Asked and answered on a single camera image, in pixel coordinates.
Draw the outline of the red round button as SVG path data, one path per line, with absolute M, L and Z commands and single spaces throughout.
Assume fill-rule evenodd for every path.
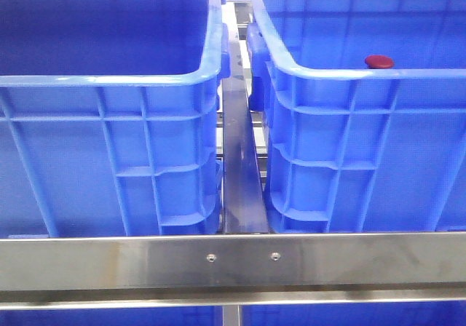
M 395 65 L 394 60 L 386 55 L 368 55 L 365 64 L 370 69 L 390 69 Z

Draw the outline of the blue crate at left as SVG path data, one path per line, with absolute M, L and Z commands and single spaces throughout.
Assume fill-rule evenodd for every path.
M 1 237 L 214 234 L 221 0 L 1 0 Z

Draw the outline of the large blue plastic crate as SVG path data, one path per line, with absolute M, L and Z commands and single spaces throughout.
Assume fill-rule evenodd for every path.
M 271 229 L 464 230 L 465 0 L 250 1 Z

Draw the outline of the blue crate lower shelf left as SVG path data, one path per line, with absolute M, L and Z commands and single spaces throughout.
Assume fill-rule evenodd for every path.
M 221 325 L 216 306 L 134 309 L 11 310 L 2 325 Z

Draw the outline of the blue crate shelf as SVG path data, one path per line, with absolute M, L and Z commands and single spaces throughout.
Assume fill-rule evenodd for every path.
M 134 309 L 11 310 L 2 325 L 221 325 L 216 306 Z
M 464 325 L 464 301 L 245 306 L 245 325 Z

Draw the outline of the blue crate lower shelf right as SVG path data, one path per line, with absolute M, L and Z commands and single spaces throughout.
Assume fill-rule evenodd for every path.
M 464 301 L 245 306 L 245 325 L 464 325 Z

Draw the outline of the steel rack frame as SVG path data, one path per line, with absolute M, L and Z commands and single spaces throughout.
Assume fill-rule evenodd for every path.
M 1 242 L 1 307 L 113 309 L 460 301 L 465 234 L 271 234 L 262 199 L 266 129 L 248 107 L 246 1 L 223 7 L 232 75 L 223 81 L 224 224 L 219 235 Z

